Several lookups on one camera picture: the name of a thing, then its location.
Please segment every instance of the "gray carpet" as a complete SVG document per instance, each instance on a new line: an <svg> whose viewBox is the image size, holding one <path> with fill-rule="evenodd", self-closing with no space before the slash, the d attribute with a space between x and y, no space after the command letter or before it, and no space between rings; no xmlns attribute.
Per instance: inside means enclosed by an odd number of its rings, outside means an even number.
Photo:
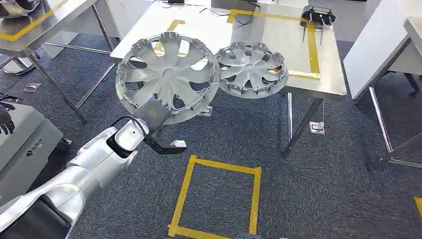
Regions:
<svg viewBox="0 0 422 239"><path fill-rule="evenodd" d="M80 35L72 44L106 49L97 36ZM352 44L338 42L342 58ZM107 57L72 50L54 60L41 55L42 64L74 101L110 64ZM126 114L115 94L114 73L82 107L89 120L86 125L39 71L23 77L0 73L0 79L0 92L24 98L74 141L68 154L50 157L37 184L54 176L79 147ZM29 82L43 85L35 94L22 92ZM422 131L422 96L407 95L411 88L403 75L386 76L376 91L393 145ZM181 155L160 156L141 145L130 168L87 206L74 238L168 238L167 225L191 154L262 167L257 230L265 239L422 238L422 220L413 200L422 197L421 171L394 165L375 172L365 168L368 160L385 152L369 97L362 99L360 108L350 95L341 102L325 102L326 135L305 130L291 154L281 158L287 144L286 100L281 94L243 100L218 91L211 118L162 127L157 138L184 139L189 149ZM296 126L310 103L309 98L295 96ZM322 107L313 120L322 120ZM422 162L417 150L400 159ZM180 225L226 237L247 231L252 183L251 175L195 166Z"/></svg>

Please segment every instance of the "black device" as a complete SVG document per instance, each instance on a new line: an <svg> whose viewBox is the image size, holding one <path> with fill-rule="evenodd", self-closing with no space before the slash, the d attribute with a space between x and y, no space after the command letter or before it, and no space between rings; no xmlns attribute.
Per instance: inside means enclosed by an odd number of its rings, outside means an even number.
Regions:
<svg viewBox="0 0 422 239"><path fill-rule="evenodd" d="M168 0L169 4L185 3L185 0Z"/></svg>
<svg viewBox="0 0 422 239"><path fill-rule="evenodd" d="M332 9L320 6L305 6L302 12L302 18L305 18L313 25L328 25L331 26L335 21L335 16Z"/></svg>

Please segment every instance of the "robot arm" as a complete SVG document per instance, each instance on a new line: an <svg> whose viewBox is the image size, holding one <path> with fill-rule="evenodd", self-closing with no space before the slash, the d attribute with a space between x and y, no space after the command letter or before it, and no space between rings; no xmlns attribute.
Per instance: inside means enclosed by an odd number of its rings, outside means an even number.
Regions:
<svg viewBox="0 0 422 239"><path fill-rule="evenodd" d="M120 130L111 126L85 144L50 181L3 205L0 239L68 238L86 203L131 164L142 141L161 154L186 150L184 141L163 145L150 136L171 116L160 99L151 96L134 115L122 117L131 120Z"/></svg>

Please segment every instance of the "yellow tape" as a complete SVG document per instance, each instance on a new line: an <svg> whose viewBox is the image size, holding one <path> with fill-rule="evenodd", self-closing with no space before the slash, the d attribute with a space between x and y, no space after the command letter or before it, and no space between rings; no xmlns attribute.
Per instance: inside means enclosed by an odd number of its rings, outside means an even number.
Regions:
<svg viewBox="0 0 422 239"><path fill-rule="evenodd" d="M230 15L227 18L228 23L234 23L234 16L236 14L244 14L244 15L251 15L251 11L244 11L244 10L238 10L238 9L232 9L230 11ZM271 17L271 18L278 18L278 19L284 19L284 20L292 20L292 21L304 21L307 22L305 18L296 17L296 16L284 16L284 15L277 15L277 14L269 14L269 13L262 13L262 12L253 12L254 16L264 16L264 17Z"/></svg>
<svg viewBox="0 0 422 239"><path fill-rule="evenodd" d="M0 33L0 38L8 40L8 41L16 41L18 38L29 32L31 29L33 29L36 25L38 25L40 22L42 22L44 19L48 18L51 14L53 14L57 9L61 8L65 3L67 3L68 0L63 0L53 8L51 8L48 12L46 12L44 15L33 21L28 26L24 27L21 31L14 35L8 35L4 33Z"/></svg>
<svg viewBox="0 0 422 239"><path fill-rule="evenodd" d="M318 63L318 53L317 53L317 40L315 38L315 28L314 25L309 24L309 21L305 18L301 17L294 17L294 16L284 16L284 15L277 15L277 14L268 14L268 13L261 13L261 12L251 12L251 11L244 11L244 10L237 10L232 9L230 11L230 15L227 18L227 22L234 23L234 16L236 14L245 14L245 15L251 15L254 16L263 16L263 17L271 17L271 18L278 18L278 19L284 19L284 20L292 20L292 21L302 21L306 22L307 25L307 32L308 32L308 50L309 50L309 64L311 68L312 73L319 74L319 63ZM306 78L306 79L312 79L312 80L319 80L318 77L315 76L302 76L301 74L295 75L297 77Z"/></svg>
<svg viewBox="0 0 422 239"><path fill-rule="evenodd" d="M238 166L238 165L215 162L215 161L210 161L210 160L205 160L205 159L198 159L196 155L191 155L191 158L189 159L188 167L186 169L185 179L183 180L179 198L176 203L176 208L174 211L172 222L171 224L167 226L169 228L168 235L171 237L175 237L177 234L177 235L181 235L181 236L185 236L189 238L195 238L195 239L229 239L226 237L222 237L222 236L218 236L218 235L214 235L210 233L204 233L201 231L179 226L183 204L186 199L186 194L188 192L188 187L191 181L192 172L194 170L195 163L198 163L204 166L227 169L231 171L248 173L248 174L254 175L251 215L250 215L250 220L249 220L249 233L256 234L256 227L257 227L257 221L258 221L259 192L260 192L260 187L261 187L261 167L247 168L247 167Z"/></svg>
<svg viewBox="0 0 422 239"><path fill-rule="evenodd" d="M176 29L177 25L179 24L185 24L185 21L183 20L173 20L170 26L167 28L167 31L174 31ZM154 50L159 50L164 52L163 45L161 42L158 42L157 45L154 47Z"/></svg>
<svg viewBox="0 0 422 239"><path fill-rule="evenodd" d="M253 178L252 206L249 220L249 233L256 234L256 225L258 223L258 205L259 191L261 190L261 167L255 168L255 177Z"/></svg>
<svg viewBox="0 0 422 239"><path fill-rule="evenodd" d="M205 160L205 159L196 159L196 163L202 164L204 166L222 168L222 169L227 169L231 171L249 173L249 174L254 174L254 175L256 171L254 168L247 168L243 166L238 166L238 165L233 165L233 164L228 164L228 163L220 163L220 162L215 162L215 161L210 161L210 160Z"/></svg>
<svg viewBox="0 0 422 239"><path fill-rule="evenodd" d="M180 190L179 199L177 200L176 208L174 210L174 215L172 218L172 225L178 225L180 220L180 215L182 214L183 204L185 203L186 194L188 193L189 183L191 181L192 172L194 170L196 155L191 155L189 159L188 168L186 169L185 179L183 180L182 188ZM174 228L169 227L169 236L174 237L176 231Z"/></svg>
<svg viewBox="0 0 422 239"><path fill-rule="evenodd" d="M189 228L184 228L184 227L179 227L179 226L175 226L175 225L168 225L168 227L169 227L169 230L172 229L172 230L176 231L177 235L181 235L181 236L185 236L185 237L189 237L189 238L196 238L196 239L230 239L230 238L214 235L214 234L211 234L211 233L204 233L204 232L201 232L201 231L197 231L197 230L193 230L193 229L189 229Z"/></svg>
<svg viewBox="0 0 422 239"><path fill-rule="evenodd" d="M309 63L311 65L311 72L319 74L319 63L317 53L317 40L315 39L315 28L313 24L306 23L308 29L308 50Z"/></svg>
<svg viewBox="0 0 422 239"><path fill-rule="evenodd" d="M301 71L289 70L289 76L296 76L296 77L306 78L306 79L311 79L311 80L321 79L321 75L319 73L307 73L307 72L301 72Z"/></svg>
<svg viewBox="0 0 422 239"><path fill-rule="evenodd" d="M422 198L415 197L416 206L418 207L419 213L422 218Z"/></svg>

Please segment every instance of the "wire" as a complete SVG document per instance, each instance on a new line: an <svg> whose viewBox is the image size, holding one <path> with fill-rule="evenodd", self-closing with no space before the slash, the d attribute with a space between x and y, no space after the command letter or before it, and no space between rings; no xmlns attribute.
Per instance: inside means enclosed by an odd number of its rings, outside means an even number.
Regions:
<svg viewBox="0 0 422 239"><path fill-rule="evenodd" d="M162 8L172 8L172 7L174 7L174 5L176 5L176 4L175 4L175 3L173 3L173 4L168 4L168 5L170 5L170 6L167 6L167 7L163 6Z"/></svg>
<svg viewBox="0 0 422 239"><path fill-rule="evenodd" d="M248 25L248 24L250 24L250 23L252 22L252 20L253 20L253 14L255 13L255 9L256 9L256 8L259 8L259 11L258 11L258 12L261 12L261 6L260 6L260 5L258 5L258 4L253 3L251 0L240 0L240 1L245 1L245 2L247 2L247 3L249 3L249 4L253 5L253 6L255 6L255 7L252 9L252 13L251 13L250 20L249 20L249 21L247 21L247 22L245 22L245 23L241 22L241 21L237 18L237 16L236 16L236 15L234 15L234 18L236 19L236 21L237 21L237 22L239 22L240 27L243 27L243 26L246 26L246 25Z"/></svg>
<svg viewBox="0 0 422 239"><path fill-rule="evenodd" d="M145 138L147 138L147 134L146 134L146 132L145 132L145 130L144 130L144 128L142 127L142 125L141 125L141 122L139 122L138 121L138 119L137 118L135 118L135 117L133 117L133 116L130 116L130 115L127 115L127 116L122 116L122 117L120 117L120 118L118 118L118 119L116 119L111 125L110 125L110 127L114 127L114 125L115 124L117 124L120 120L122 120L122 119L126 119L126 118L129 118L129 119L131 119L132 121L134 121L135 122L135 124L137 124L140 128L141 128L141 131L142 131L142 134L144 135L144 137Z"/></svg>
<svg viewBox="0 0 422 239"><path fill-rule="evenodd" d="M252 22L252 20L253 20L253 14L255 13L255 9L256 8L259 8L259 11L258 12L261 12L261 6L255 3L255 2L257 2L257 0L240 0L240 1L245 1L245 2L249 3L250 5L253 5L254 6L254 8L252 9L250 20L248 20L247 22L241 22L237 18L237 16L234 15L234 18L236 19L237 22L239 22L240 27L243 27L243 26L246 26L246 25L248 25L248 24L250 24ZM170 5L169 7L164 7L163 6L162 8L172 8L172 7L174 7L174 5L176 5L176 3ZM230 15L230 14L220 14L220 13L217 13L217 12L215 12L215 11L207 8L205 5L188 4L188 3L183 3L183 5L186 5L186 6L204 6L205 8L202 9L199 13L202 13L203 11L208 10L208 11L212 12L215 16L229 16Z"/></svg>
<svg viewBox="0 0 422 239"><path fill-rule="evenodd" d="M220 14L220 13L217 13L217 12L215 12L215 11L213 11L213 10L209 9L209 8L204 8L204 9L202 9L199 13L203 12L204 10L208 10L208 11L210 11L210 12L212 12L212 13L216 14L217 16L230 16L230 14Z"/></svg>

